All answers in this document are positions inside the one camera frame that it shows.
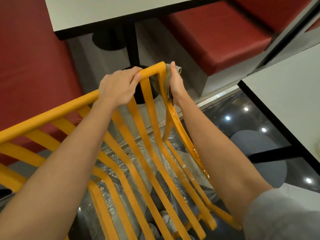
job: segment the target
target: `yellow chair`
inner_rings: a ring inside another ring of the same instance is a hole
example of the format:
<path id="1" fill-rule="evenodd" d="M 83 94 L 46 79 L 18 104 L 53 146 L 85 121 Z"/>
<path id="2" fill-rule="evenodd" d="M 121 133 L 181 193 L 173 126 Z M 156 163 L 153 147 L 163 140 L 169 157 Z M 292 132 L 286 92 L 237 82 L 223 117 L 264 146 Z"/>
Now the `yellow chair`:
<path id="1" fill-rule="evenodd" d="M 167 96 L 166 96 L 167 93 L 165 91 L 166 65 L 164 64 L 164 62 L 160 62 L 158 64 L 155 64 L 149 68 L 146 68 L 140 71 L 140 73 L 141 73 L 140 84 L 141 84 L 144 99 L 146 101 L 147 111 L 149 113 L 154 137 L 158 145 L 158 148 L 163 154 L 163 156 L 165 157 L 165 159 L 167 160 L 167 162 L 169 163 L 169 165 L 171 166 L 171 168 L 173 169 L 173 171 L 176 173 L 178 179 L 180 180 L 182 185 L 185 187 L 187 193 L 190 195 L 194 203 L 197 205 L 200 211 L 199 215 L 195 216 L 193 214 L 190 207 L 186 203 L 185 199 L 181 195 L 180 191 L 178 190 L 178 188 L 175 186 L 174 182 L 170 178 L 164 165 L 162 164 L 159 157 L 155 153 L 134 98 L 132 98 L 131 101 L 127 104 L 127 107 L 132 115 L 135 125 L 138 128 L 141 139 L 148 153 L 150 154 L 150 157 L 154 161 L 154 164 L 156 165 L 157 169 L 159 170 L 162 177 L 166 181 L 168 187 L 170 188 L 174 197 L 178 201 L 182 210 L 186 214 L 189 222 L 186 225 L 183 225 L 182 222 L 180 221 L 177 213 L 175 212 L 173 206 L 170 204 L 170 201 L 166 197 L 166 194 L 162 190 L 159 182 L 157 181 L 149 164 L 147 163 L 146 159 L 144 158 L 143 154 L 138 148 L 132 134 L 130 133 L 128 127 L 125 124 L 124 119 L 122 118 L 122 116 L 120 115 L 120 112 L 117 109 L 112 115 L 112 120 L 116 125 L 116 127 L 118 128 L 118 130 L 120 131 L 120 133 L 122 134 L 122 136 L 124 137 L 124 139 L 126 140 L 126 142 L 128 143 L 133 153 L 136 155 L 143 170 L 146 172 L 146 175 L 149 181 L 153 185 L 165 209 L 170 215 L 177 229 L 177 232 L 175 234 L 173 235 L 170 234 L 154 202 L 152 201 L 149 195 L 149 192 L 146 189 L 145 184 L 143 183 L 140 175 L 138 174 L 137 169 L 135 168 L 135 166 L 133 165 L 130 158 L 127 156 L 127 154 L 121 149 L 120 145 L 118 145 L 118 143 L 114 140 L 114 138 L 110 135 L 109 132 L 105 134 L 104 141 L 128 167 L 162 236 L 166 240 L 173 240 L 177 237 L 181 237 L 183 240 L 190 240 L 190 236 L 187 233 L 187 231 L 190 228 L 193 228 L 197 233 L 198 237 L 200 239 L 204 239 L 206 234 L 203 228 L 201 227 L 201 225 L 199 224 L 200 219 L 202 219 L 211 230 L 214 230 L 216 228 L 216 222 L 210 212 L 214 212 L 218 217 L 220 217 L 222 220 L 230 224 L 232 227 L 240 230 L 241 226 L 234 220 L 234 218 L 231 215 L 227 214 L 226 212 L 224 212 L 223 210 L 221 210 L 220 208 L 218 208 L 217 206 L 213 205 L 210 202 L 209 198 L 201 189 L 200 185 L 194 179 L 190 170 L 185 166 L 179 154 L 174 150 L 174 147 L 168 140 L 168 136 L 171 132 L 171 129 L 174 127 L 178 135 L 180 136 L 183 144 L 185 145 L 186 149 L 188 150 L 190 155 L 193 157 L 194 161 L 197 163 L 200 170 L 205 174 L 205 176 L 207 177 L 211 185 L 213 185 L 212 181 L 209 179 L 209 176 L 207 175 L 201 163 L 201 160 L 197 154 L 197 151 L 195 150 L 194 145 L 192 144 L 184 128 L 182 127 L 182 124 L 179 120 L 178 114 L 174 106 L 172 106 L 172 104 L 167 99 Z M 160 89 L 161 89 L 161 95 L 166 106 L 166 125 L 165 125 L 164 134 L 162 137 L 161 137 L 160 128 L 158 125 L 155 103 L 152 98 L 150 82 L 149 82 L 149 79 L 147 79 L 148 77 L 155 74 L 157 74 L 158 81 L 160 84 Z M 11 156 L 20 161 L 24 161 L 33 166 L 39 167 L 45 161 L 45 158 L 23 147 L 14 145 L 8 141 L 19 136 L 25 136 L 33 140 L 34 142 L 42 145 L 43 147 L 49 149 L 50 151 L 56 150 L 60 145 L 60 142 L 58 142 L 56 139 L 54 139 L 50 135 L 43 133 L 38 128 L 44 124 L 52 123 L 53 125 L 58 127 L 60 130 L 62 130 L 64 133 L 69 135 L 70 133 L 72 133 L 75 126 L 66 118 L 64 118 L 64 116 L 72 111 L 78 111 L 80 116 L 82 116 L 83 118 L 86 117 L 90 112 L 90 107 L 88 105 L 92 104 L 95 100 L 97 100 L 98 95 L 99 95 L 98 90 L 93 91 L 73 101 L 63 104 L 57 108 L 51 109 L 45 113 L 42 113 L 29 120 L 26 120 L 22 123 L 19 123 L 15 126 L 12 126 L 6 130 L 1 131 L 0 132 L 0 153 Z M 174 158 L 166 149 L 165 145 L 169 148 L 169 150 L 174 155 L 176 161 L 180 166 L 177 165 Z M 142 212 L 138 204 L 138 201 L 136 200 L 134 193 L 123 171 L 120 169 L 117 163 L 115 163 L 111 158 L 109 158 L 102 151 L 99 152 L 98 159 L 101 162 L 103 162 L 105 165 L 110 167 L 117 174 L 123 186 L 124 192 L 127 195 L 127 198 L 132 206 L 134 214 L 138 220 L 138 223 L 140 224 L 140 227 L 146 239 L 154 240 L 155 238 L 149 228 L 149 224 L 144 217 L 144 213 Z M 112 180 L 110 179 L 109 175 L 97 167 L 94 168 L 93 175 L 99 177 L 106 183 L 108 190 L 110 192 L 110 195 L 112 197 L 112 200 L 114 202 L 115 208 L 118 212 L 119 218 L 121 219 L 122 224 L 124 226 L 124 230 L 128 236 L 128 239 L 137 240 L 133 227 L 131 226 L 130 220 L 127 216 L 126 210 L 122 205 L 118 192 Z M 25 182 L 26 182 L 26 178 L 6 168 L 6 166 L 0 164 L 0 184 L 11 189 L 13 192 L 17 192 Z M 88 183 L 88 190 L 90 192 L 92 201 L 94 203 L 94 207 L 96 209 L 105 237 L 107 239 L 119 239 L 117 232 L 115 230 L 115 227 L 113 225 L 112 219 L 110 217 L 108 207 L 105 203 L 105 199 L 103 198 L 103 195 L 99 187 L 94 181 L 90 181 Z"/>

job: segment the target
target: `person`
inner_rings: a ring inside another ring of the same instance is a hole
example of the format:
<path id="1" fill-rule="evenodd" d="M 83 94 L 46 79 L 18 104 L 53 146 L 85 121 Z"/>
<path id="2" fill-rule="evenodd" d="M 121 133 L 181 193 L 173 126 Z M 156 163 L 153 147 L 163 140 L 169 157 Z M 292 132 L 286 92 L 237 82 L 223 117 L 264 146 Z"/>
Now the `person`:
<path id="1" fill-rule="evenodd" d="M 319 239 L 320 214 L 273 189 L 248 158 L 197 107 L 171 63 L 170 87 L 214 188 L 248 240 Z M 127 104 L 141 68 L 106 75 L 86 118 L 0 214 L 0 239 L 65 239 L 115 108 Z"/>

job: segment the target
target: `gray shirt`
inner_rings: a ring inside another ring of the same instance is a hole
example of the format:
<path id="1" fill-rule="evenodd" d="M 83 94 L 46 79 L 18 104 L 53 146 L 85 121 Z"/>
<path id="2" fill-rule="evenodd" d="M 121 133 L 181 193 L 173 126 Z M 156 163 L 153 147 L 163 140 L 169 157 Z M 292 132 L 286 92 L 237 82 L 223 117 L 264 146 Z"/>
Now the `gray shirt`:
<path id="1" fill-rule="evenodd" d="M 247 240 L 320 240 L 320 212 L 272 189 L 251 203 L 243 229 Z"/>

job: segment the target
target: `cleaning cloth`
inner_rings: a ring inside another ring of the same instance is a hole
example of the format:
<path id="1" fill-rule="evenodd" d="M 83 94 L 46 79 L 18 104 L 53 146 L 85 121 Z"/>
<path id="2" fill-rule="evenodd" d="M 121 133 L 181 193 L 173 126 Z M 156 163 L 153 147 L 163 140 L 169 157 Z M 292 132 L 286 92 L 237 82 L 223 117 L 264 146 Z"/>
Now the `cleaning cloth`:
<path id="1" fill-rule="evenodd" d="M 165 78 L 164 87 L 165 87 L 165 90 L 166 90 L 166 93 L 167 93 L 167 98 L 173 105 L 174 104 L 174 97 L 172 96 L 172 92 L 171 92 L 171 89 L 170 89 L 170 80 L 171 80 L 171 76 L 172 76 L 171 75 L 170 64 L 166 64 L 165 66 L 166 66 L 166 69 L 167 69 L 167 76 Z M 181 67 L 176 66 L 176 69 L 177 69 L 178 73 L 180 74 L 181 73 Z M 154 89 L 157 91 L 157 93 L 161 94 L 160 85 L 159 85 L 158 78 L 157 78 L 156 75 L 150 77 L 150 83 L 154 87 Z"/>

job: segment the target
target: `person's right arm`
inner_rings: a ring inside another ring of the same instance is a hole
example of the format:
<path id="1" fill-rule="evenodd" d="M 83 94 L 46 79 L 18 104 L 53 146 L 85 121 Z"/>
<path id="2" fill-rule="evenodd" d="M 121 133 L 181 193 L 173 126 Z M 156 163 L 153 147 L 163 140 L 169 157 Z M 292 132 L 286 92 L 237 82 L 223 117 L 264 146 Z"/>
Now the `person's right arm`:
<path id="1" fill-rule="evenodd" d="M 231 214 L 242 223 L 249 205 L 272 187 L 248 158 L 197 107 L 186 92 L 174 62 L 170 87 L 174 103 L 206 168 L 214 189 Z"/>

